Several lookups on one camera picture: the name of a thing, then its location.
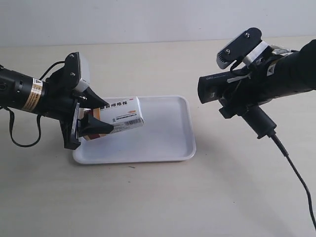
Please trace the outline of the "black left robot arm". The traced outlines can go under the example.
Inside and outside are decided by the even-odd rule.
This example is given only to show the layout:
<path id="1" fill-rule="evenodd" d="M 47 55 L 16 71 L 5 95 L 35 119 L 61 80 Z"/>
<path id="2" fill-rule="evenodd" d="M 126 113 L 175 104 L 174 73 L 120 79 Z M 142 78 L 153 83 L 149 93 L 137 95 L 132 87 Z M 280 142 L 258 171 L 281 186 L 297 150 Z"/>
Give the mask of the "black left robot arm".
<path id="1" fill-rule="evenodd" d="M 106 105 L 108 103 L 83 82 L 78 66 L 65 65 L 47 79 L 37 79 L 4 67 L 0 69 L 0 107 L 9 112 L 9 134 L 13 134 L 14 109 L 37 115 L 37 140 L 20 144 L 12 139 L 16 146 L 28 148 L 36 145 L 42 134 L 40 120 L 47 117 L 59 121 L 64 147 L 75 150 L 80 146 L 80 137 L 113 131 L 113 125 L 93 115 L 79 118 L 81 108 L 98 109 Z"/>

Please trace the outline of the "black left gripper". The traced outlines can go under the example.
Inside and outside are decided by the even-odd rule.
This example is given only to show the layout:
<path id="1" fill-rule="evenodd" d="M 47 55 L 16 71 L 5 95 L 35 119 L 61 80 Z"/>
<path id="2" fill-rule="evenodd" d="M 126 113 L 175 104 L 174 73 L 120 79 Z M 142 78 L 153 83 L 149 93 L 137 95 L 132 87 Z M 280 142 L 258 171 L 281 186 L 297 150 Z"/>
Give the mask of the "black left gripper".
<path id="1" fill-rule="evenodd" d="M 45 80 L 46 90 L 42 100 L 42 115 L 59 121 L 64 148 L 75 150 L 80 145 L 79 136 L 109 134 L 113 131 L 114 126 L 95 117 L 84 117 L 79 120 L 78 132 L 79 102 L 66 88 L 68 82 L 63 69 L 53 72 Z M 83 95 L 85 97 L 84 108 L 97 109 L 109 105 L 90 87 L 83 92 Z"/>

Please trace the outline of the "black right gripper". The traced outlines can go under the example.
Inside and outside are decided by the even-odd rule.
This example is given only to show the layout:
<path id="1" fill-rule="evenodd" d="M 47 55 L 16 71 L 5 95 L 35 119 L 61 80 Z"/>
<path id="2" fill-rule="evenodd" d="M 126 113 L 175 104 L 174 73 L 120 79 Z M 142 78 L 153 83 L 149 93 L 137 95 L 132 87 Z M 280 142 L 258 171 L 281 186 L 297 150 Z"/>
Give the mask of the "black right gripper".
<path id="1" fill-rule="evenodd" d="M 263 105 L 272 100 L 264 88 L 267 82 L 267 66 L 254 71 L 246 68 L 218 74 L 219 113 L 226 119 L 240 116 L 255 105 Z"/>

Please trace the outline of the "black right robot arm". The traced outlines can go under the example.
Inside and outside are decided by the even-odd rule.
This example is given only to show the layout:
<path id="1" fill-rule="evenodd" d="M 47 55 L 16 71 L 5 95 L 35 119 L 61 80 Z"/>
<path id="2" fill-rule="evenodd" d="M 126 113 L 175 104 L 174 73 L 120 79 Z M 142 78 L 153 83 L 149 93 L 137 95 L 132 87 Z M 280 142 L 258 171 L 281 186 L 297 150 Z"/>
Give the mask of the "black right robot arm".
<path id="1" fill-rule="evenodd" d="M 221 115 L 230 119 L 272 99 L 309 92 L 316 88 L 316 40 L 286 56 L 274 56 L 242 79 L 220 100 Z"/>

